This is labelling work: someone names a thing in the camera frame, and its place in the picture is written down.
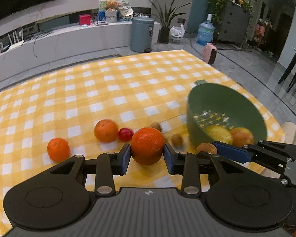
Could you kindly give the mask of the yellow checkered tablecloth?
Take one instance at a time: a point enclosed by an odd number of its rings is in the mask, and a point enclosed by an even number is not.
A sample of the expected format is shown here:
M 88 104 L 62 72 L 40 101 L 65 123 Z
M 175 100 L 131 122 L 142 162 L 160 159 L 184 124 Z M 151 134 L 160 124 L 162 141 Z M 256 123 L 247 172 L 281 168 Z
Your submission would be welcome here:
M 247 90 L 184 50 L 102 60 L 59 70 L 0 93 L 0 236 L 10 230 L 3 198 L 10 188 L 53 165 L 47 144 L 65 139 L 72 155 L 95 158 L 122 142 L 100 143 L 94 127 L 111 119 L 136 131 L 158 122 L 164 136 L 178 133 L 194 152 L 186 129 L 186 100 L 196 81 L 230 87 L 261 113 L 270 141 L 285 134 Z

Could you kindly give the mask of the teddy bear toy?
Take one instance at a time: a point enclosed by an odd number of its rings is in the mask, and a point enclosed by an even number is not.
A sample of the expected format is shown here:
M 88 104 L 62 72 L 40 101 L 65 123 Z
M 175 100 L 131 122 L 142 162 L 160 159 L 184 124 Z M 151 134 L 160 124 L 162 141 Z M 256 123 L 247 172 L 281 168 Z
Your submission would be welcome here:
M 107 0 L 104 9 L 106 11 L 116 11 L 118 6 L 118 0 Z

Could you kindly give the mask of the blue water jug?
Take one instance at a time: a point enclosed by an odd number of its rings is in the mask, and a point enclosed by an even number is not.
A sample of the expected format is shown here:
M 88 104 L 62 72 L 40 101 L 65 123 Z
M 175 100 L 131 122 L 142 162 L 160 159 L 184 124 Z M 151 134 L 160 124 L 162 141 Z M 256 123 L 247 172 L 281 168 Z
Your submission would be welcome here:
M 207 15 L 207 20 L 199 25 L 196 42 L 200 45 L 207 45 L 212 42 L 215 27 L 212 23 L 212 14 Z

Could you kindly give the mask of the pink small heater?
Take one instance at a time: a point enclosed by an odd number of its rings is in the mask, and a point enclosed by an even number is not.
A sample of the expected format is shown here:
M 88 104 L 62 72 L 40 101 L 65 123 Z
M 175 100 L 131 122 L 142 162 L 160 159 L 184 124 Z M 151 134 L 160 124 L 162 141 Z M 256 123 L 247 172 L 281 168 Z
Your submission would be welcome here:
M 210 65 L 213 65 L 217 55 L 217 48 L 212 43 L 207 43 L 204 47 L 202 60 Z

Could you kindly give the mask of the reddish apple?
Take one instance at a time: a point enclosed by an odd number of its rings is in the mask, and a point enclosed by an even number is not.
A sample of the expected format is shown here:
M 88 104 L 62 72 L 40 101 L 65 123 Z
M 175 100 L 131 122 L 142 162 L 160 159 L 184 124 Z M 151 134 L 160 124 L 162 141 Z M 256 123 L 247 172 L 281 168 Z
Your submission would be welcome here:
M 254 144 L 253 133 L 244 127 L 236 127 L 230 130 L 233 138 L 233 145 L 236 147 L 242 147 L 247 144 Z

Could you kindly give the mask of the green colander bowl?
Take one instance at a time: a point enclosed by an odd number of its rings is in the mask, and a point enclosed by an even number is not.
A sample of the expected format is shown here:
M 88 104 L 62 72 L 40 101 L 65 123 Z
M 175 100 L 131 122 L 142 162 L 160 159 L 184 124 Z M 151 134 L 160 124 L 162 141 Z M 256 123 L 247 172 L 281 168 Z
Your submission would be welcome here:
M 266 123 L 258 109 L 239 92 L 229 87 L 197 81 L 187 99 L 186 126 L 194 147 L 212 143 L 206 129 L 213 125 L 227 130 L 244 127 L 250 130 L 254 140 L 266 139 Z

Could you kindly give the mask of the tall potted plant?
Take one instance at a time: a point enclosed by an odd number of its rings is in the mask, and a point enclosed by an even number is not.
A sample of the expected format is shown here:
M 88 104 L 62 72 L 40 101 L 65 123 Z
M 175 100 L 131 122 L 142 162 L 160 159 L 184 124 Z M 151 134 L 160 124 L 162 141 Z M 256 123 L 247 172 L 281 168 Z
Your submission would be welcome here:
M 156 14 L 152 14 L 152 15 L 155 16 L 160 21 L 161 29 L 159 31 L 160 33 L 159 42 L 168 43 L 171 22 L 175 17 L 185 14 L 185 12 L 177 12 L 177 11 L 183 7 L 190 5 L 191 2 L 175 7 L 174 3 L 176 0 L 172 0 L 169 7 L 167 7 L 166 3 L 164 7 L 161 7 L 160 3 L 157 0 L 155 0 L 155 2 L 153 2 L 153 0 L 148 0 L 148 1 L 151 3 L 152 7 L 156 9 Z

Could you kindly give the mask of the white tv console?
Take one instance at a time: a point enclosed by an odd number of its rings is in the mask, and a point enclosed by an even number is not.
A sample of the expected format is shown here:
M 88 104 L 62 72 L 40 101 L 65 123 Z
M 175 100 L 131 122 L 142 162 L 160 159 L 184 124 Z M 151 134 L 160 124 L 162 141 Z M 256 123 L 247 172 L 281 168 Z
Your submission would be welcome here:
M 132 22 L 72 26 L 39 36 L 0 53 L 0 82 L 57 60 L 130 45 Z

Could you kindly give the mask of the dark grey drawer cabinet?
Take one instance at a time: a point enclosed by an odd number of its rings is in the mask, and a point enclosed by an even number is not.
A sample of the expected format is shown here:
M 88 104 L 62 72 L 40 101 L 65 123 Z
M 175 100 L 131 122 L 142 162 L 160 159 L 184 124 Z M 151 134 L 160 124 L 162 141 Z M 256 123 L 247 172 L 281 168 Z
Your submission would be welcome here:
M 247 33 L 251 14 L 241 6 L 228 1 L 221 15 L 222 23 L 218 28 L 219 42 L 241 45 Z

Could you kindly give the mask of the large back orange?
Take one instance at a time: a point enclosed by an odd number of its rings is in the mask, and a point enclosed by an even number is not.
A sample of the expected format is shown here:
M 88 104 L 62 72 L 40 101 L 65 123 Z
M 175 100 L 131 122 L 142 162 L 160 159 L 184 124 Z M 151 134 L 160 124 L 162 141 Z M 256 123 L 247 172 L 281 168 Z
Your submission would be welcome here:
M 118 137 L 118 125 L 110 119 L 102 119 L 97 122 L 94 128 L 94 134 L 98 141 L 110 143 Z

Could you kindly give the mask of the white plastic bag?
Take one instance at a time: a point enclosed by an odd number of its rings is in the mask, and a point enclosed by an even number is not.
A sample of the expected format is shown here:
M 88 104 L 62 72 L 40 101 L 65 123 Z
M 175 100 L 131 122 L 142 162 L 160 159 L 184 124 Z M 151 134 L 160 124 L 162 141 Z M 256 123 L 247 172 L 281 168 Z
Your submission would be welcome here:
M 180 27 L 173 26 L 169 31 L 169 42 L 182 43 L 184 33 L 185 28 L 183 24 Z

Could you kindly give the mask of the red tomato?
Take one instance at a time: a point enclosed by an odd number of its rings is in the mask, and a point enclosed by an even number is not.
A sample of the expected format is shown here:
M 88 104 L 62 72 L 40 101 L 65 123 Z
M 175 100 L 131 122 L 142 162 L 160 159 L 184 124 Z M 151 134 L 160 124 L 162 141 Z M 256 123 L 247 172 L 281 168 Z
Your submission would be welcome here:
M 129 142 L 132 139 L 134 132 L 130 128 L 121 128 L 118 132 L 118 137 L 123 142 Z

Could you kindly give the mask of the leafy plant on cabinet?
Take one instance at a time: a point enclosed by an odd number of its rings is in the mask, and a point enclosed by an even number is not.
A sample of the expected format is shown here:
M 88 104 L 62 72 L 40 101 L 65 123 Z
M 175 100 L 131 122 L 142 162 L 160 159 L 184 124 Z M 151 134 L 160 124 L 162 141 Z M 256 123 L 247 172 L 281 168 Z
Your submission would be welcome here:
M 227 2 L 232 0 L 207 0 L 208 1 L 208 13 L 212 15 L 212 22 L 216 25 L 222 23 L 222 14 L 227 6 Z M 235 0 L 235 3 L 240 5 L 244 12 L 252 15 L 252 6 L 248 0 Z

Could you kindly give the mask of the yellow pear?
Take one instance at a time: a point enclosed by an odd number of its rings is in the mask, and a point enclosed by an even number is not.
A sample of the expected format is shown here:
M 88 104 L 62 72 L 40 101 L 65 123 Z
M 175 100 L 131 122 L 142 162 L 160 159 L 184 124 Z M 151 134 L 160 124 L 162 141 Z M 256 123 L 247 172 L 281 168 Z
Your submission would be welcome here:
M 214 141 L 220 141 L 226 144 L 233 143 L 231 132 L 219 125 L 212 125 L 205 128 L 206 134 Z

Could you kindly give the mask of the white wifi router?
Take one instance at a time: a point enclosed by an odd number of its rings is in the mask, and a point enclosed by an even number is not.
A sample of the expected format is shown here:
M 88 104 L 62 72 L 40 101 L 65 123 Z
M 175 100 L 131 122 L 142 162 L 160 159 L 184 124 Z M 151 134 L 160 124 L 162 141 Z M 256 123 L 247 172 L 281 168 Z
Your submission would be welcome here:
M 18 48 L 23 45 L 24 40 L 23 40 L 23 29 L 21 29 L 21 38 L 19 39 L 19 36 L 16 31 L 13 31 L 12 34 L 8 34 L 8 38 L 10 41 L 10 46 L 8 50 L 13 50 L 15 48 Z

